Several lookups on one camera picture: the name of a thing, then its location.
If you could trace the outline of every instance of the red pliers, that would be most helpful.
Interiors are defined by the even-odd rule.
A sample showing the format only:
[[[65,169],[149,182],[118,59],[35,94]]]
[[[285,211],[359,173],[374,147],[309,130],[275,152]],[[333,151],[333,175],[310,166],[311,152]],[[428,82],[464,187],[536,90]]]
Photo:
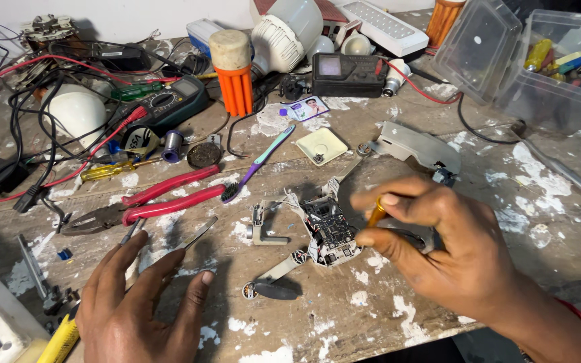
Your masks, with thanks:
[[[219,166],[211,165],[209,167],[188,172],[179,176],[171,177],[165,181],[161,181],[155,186],[149,187],[144,191],[133,196],[122,197],[121,203],[115,203],[108,207],[93,210],[85,215],[70,221],[62,228],[62,235],[65,236],[81,236],[91,235],[107,230],[111,227],[123,224],[125,226],[131,225],[136,219],[150,218],[162,216],[164,214],[174,213],[179,210],[184,210],[195,206],[200,202],[205,202],[208,199],[219,196],[225,191],[225,186],[219,184],[217,186],[205,188],[194,194],[184,196],[165,203],[141,205],[150,200],[161,196],[173,189],[184,186],[189,183],[198,182],[206,177],[218,174]]]

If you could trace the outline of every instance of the wooden workbench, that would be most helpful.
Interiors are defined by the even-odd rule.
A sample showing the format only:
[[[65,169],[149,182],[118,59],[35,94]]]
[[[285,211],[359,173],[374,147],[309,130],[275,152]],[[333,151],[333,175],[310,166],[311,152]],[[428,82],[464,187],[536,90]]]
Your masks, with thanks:
[[[425,56],[417,64],[433,72],[429,68],[430,59]],[[452,92],[448,86],[436,86],[417,76],[412,80],[441,99]],[[10,108],[4,105],[7,97],[5,91],[0,92],[2,158],[15,154],[8,132]],[[210,216],[219,218],[188,252],[183,268],[162,296],[156,313],[159,319],[171,321],[192,275],[202,269],[216,272],[203,314],[197,361],[246,363],[261,356],[271,362],[353,362],[479,326],[469,318],[458,317],[416,296],[397,269],[372,249],[332,269],[318,267],[311,261],[295,269],[277,284],[301,290],[303,294],[298,300],[258,297],[248,301],[241,297],[240,291],[246,282],[278,264],[292,251],[306,248],[309,242],[302,221],[282,208],[267,219],[265,228],[275,236],[290,237],[291,242],[286,246],[252,245],[245,237],[252,205],[264,196],[283,194],[284,188],[292,190],[301,200],[310,199],[353,158],[350,151],[324,166],[313,165],[295,141],[320,127],[330,128],[350,149],[360,142],[376,139],[380,129],[375,123],[391,118],[449,142],[458,149],[463,161],[454,189],[496,210],[516,266],[546,290],[569,301],[581,301],[581,192],[530,157],[524,146],[489,144],[472,136],[459,121],[456,104],[432,103],[408,85],[392,98],[327,97],[325,102],[331,111],[307,123],[276,116],[280,101],[271,94],[261,114],[240,122],[234,129],[233,148],[257,156],[287,125],[297,125],[295,132],[234,202],[223,205],[218,199],[211,200],[189,210],[148,219],[143,227],[149,232],[150,241],[141,252],[140,264],[132,267],[139,271],[175,247]],[[478,107],[469,98],[464,101],[463,111],[469,124],[480,132],[493,138],[512,139],[508,131],[512,119]],[[224,117],[222,106],[213,103],[179,129],[196,141],[221,125]],[[39,151],[48,144],[48,138],[37,126],[36,116],[24,116],[21,127],[25,149],[29,152]],[[227,128],[220,134],[225,149]],[[545,153],[581,175],[581,131],[570,137],[535,135],[531,139]],[[174,190],[157,202],[193,193],[210,182],[238,181],[252,160],[235,159],[225,153],[220,175]],[[56,167],[53,178],[67,175],[78,165],[74,161],[63,164]],[[117,202],[122,195],[134,194],[188,171],[191,169],[185,161],[160,162],[130,174],[85,183],[79,189],[69,181],[54,187],[52,198],[62,200],[60,208],[73,212],[76,218]],[[40,172],[36,171],[18,190],[30,186]],[[424,174],[422,168],[391,156],[374,155],[365,159],[340,189],[345,216],[352,225],[363,227],[364,221],[351,210],[348,196],[415,172]],[[47,318],[42,313],[42,301],[28,278],[13,237],[22,233],[33,241],[33,253],[50,285],[59,285],[62,290],[81,289],[104,253],[126,233],[126,228],[66,237],[53,233],[52,225],[57,217],[44,206],[36,206],[26,214],[18,214],[11,208],[12,202],[0,203],[0,279],[40,322],[52,320],[55,324],[55,318]],[[61,261],[57,257],[55,253],[63,248],[73,252],[71,260]],[[81,361],[81,346],[69,361]]]

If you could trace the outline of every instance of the analog multimeter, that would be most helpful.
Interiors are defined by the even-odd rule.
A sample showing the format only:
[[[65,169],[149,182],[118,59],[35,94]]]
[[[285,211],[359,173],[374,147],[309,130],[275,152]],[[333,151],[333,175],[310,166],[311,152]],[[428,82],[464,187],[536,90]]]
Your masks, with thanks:
[[[389,67],[373,55],[316,53],[312,94],[336,97],[380,97]]]
[[[156,136],[163,137],[167,131],[204,110],[208,100],[207,90],[200,80],[192,76],[183,76],[149,97],[120,107],[117,114],[128,114],[129,110],[138,105],[143,106],[147,116],[133,122],[132,125],[144,125]]]

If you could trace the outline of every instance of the fingernail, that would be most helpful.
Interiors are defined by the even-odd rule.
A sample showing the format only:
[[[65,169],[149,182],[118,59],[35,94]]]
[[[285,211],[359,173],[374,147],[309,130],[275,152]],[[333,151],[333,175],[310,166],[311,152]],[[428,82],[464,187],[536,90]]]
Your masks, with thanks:
[[[394,194],[382,194],[380,198],[380,203],[384,205],[396,205],[400,201],[400,197],[395,196]]]
[[[372,238],[360,236],[356,237],[356,244],[359,246],[373,246],[376,243]]]
[[[208,286],[212,283],[212,280],[214,280],[214,273],[212,273],[212,271],[206,271],[203,274],[203,277],[201,277],[201,281]]]

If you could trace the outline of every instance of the plug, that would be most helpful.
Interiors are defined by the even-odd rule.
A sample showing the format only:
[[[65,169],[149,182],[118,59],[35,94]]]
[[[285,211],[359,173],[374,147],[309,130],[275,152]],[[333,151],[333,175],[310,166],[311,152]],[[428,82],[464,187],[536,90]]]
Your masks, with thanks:
[[[38,186],[32,186],[28,188],[26,193],[20,197],[20,199],[15,203],[12,209],[18,211],[19,213],[26,213],[28,210],[36,204],[35,199],[39,194]]]

